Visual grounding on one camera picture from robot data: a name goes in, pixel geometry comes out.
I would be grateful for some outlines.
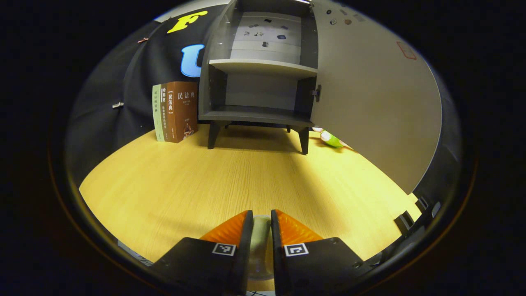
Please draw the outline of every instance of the yellow letter f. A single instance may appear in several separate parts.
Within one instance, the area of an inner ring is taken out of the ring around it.
[[[201,12],[192,13],[192,14],[181,17],[178,20],[177,24],[175,24],[175,26],[171,30],[169,30],[166,34],[170,34],[172,32],[182,30],[188,27],[186,24],[191,24],[195,22],[200,15],[205,15],[207,13],[208,11],[201,11]]]

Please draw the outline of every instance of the book spine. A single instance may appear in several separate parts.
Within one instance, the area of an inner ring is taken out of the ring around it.
[[[166,112],[168,110],[168,98],[167,98],[167,85],[166,83],[165,84],[161,84],[161,121],[163,123],[163,136],[164,136],[164,139],[165,139],[165,142],[169,142],[169,137],[168,137],[168,128],[167,128],[167,116],[166,116]]]
[[[154,85],[151,91],[151,106],[154,113],[154,126],[157,141],[164,142],[163,123],[161,120],[161,85]]]
[[[177,143],[177,132],[175,124],[175,100],[177,99],[177,94],[175,93],[175,83],[168,84],[168,114],[166,116],[167,126],[168,126],[168,138],[170,142]]]

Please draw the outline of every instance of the cabinet shelf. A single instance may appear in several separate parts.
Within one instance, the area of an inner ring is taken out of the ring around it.
[[[279,75],[295,79],[315,77],[318,69],[279,61],[257,60],[252,58],[223,58],[210,60],[209,64],[226,74]]]
[[[307,115],[290,110],[254,106],[219,106],[204,114],[201,119],[314,126]]]

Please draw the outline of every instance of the cabinet door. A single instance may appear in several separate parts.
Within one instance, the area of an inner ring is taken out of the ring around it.
[[[328,0],[312,3],[321,95],[311,121],[411,193],[440,135],[433,74],[414,48],[365,15]]]

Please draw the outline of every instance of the black cloth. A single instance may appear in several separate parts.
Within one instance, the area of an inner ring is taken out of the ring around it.
[[[181,49],[206,45],[214,20],[225,5],[202,8],[208,13],[188,27],[167,34],[179,17],[151,21],[119,43],[86,80],[70,115],[66,165],[79,186],[90,171],[119,148],[154,129],[151,87],[171,81],[199,82],[181,73]],[[144,37],[148,41],[137,43]],[[203,61],[203,48],[197,65]],[[124,106],[113,109],[112,105]]]

